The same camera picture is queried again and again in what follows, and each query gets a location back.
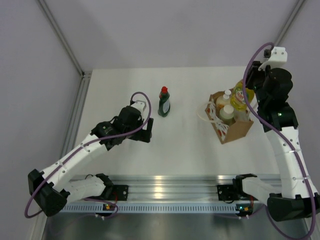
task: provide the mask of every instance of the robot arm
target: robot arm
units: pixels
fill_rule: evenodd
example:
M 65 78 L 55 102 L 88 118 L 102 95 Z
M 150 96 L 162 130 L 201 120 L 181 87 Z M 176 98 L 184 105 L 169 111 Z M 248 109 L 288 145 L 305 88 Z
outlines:
M 310 180 L 299 144 L 298 121 L 294 110 L 286 102 L 293 87 L 291 74 L 281 67 L 287 61 L 284 47 L 265 50 L 263 63 L 254 61 L 247 75 L 246 87 L 253 89 L 258 101 L 257 114 L 275 127 L 295 147 L 290 146 L 273 130 L 263 125 L 278 165 L 281 189 L 276 189 L 252 174 L 238 175 L 233 186 L 240 196 L 251 195 L 265 204 L 271 217 L 279 222 L 311 216 L 311 200 L 305 177 L 295 155 L 301 159 L 316 204 L 320 212 L 320 196 Z
M 114 187 L 108 176 L 101 173 L 89 179 L 78 181 L 71 181 L 71 179 L 98 156 L 106 154 L 125 139 L 149 143 L 152 137 L 152 118 L 149 118 L 146 130 L 141 129 L 133 134 L 126 134 L 136 130 L 144 123 L 143 113 L 146 106 L 143 101 L 132 101 L 130 106 L 121 110 L 119 116 L 115 116 L 111 121 L 100 122 L 77 147 L 62 159 L 40 172 L 34 169 L 28 174 L 29 192 L 32 195 L 36 188 L 59 165 L 61 166 L 34 197 L 48 217 L 57 214 L 67 203 L 84 198 L 96 197 L 108 200 Z M 117 137 L 114 138 L 100 140 L 116 135 Z

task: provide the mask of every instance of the bottle cap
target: bottle cap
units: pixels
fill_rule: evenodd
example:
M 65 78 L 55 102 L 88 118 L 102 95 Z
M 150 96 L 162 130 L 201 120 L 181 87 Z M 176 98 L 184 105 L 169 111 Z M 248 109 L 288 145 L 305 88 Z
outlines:
M 223 94 L 223 99 L 224 100 L 228 100 L 230 98 L 230 96 L 229 95 L 227 95 L 227 94 Z
M 166 86 L 163 86 L 162 89 L 161 89 L 161 92 L 163 94 L 167 94 L 168 93 L 168 88 Z
M 231 105 L 225 105 L 223 107 L 223 111 L 225 112 L 225 114 L 227 115 L 232 115 L 234 113 L 234 107 Z
M 231 92 L 229 89 L 224 91 L 224 94 L 226 94 L 226 95 L 228 95 L 228 96 L 230 96 L 231 93 L 232 93 L 232 92 Z

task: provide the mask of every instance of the red bottle cap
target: red bottle cap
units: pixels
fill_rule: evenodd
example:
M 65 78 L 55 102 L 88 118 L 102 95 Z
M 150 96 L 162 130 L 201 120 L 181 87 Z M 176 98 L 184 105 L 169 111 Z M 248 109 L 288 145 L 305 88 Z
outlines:
M 161 92 L 163 94 L 167 94 L 168 93 L 168 88 L 166 86 L 163 86 L 162 89 L 161 89 Z

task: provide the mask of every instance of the cardboard box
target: cardboard box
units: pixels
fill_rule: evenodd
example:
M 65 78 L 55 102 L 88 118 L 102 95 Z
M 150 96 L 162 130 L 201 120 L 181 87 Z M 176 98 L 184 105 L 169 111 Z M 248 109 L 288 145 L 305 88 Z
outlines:
M 216 103 L 217 98 L 222 96 L 224 93 L 224 91 L 218 91 L 215 94 L 210 95 L 209 102 L 213 101 L 214 103 Z M 211 109 L 212 106 L 213 104 L 208 104 L 207 108 L 205 109 L 205 113 L 207 114 L 210 120 L 213 120 L 213 118 L 211 117 L 211 114 L 213 113 Z M 217 123 L 212 123 L 212 126 L 221 144 L 225 144 L 245 137 L 249 129 L 251 128 L 252 124 L 254 124 L 254 122 L 251 119 L 249 121 L 234 121 L 233 124 L 228 127 L 226 132 L 221 129 L 218 129 L 219 125 L 216 124 Z

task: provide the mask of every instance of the green bottle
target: green bottle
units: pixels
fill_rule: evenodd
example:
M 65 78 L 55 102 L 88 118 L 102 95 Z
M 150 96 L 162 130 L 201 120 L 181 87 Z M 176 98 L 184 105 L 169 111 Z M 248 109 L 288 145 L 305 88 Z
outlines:
M 158 114 L 162 117 L 166 117 L 170 112 L 170 94 L 168 93 L 167 87 L 162 87 L 161 92 L 159 94 L 159 109 Z

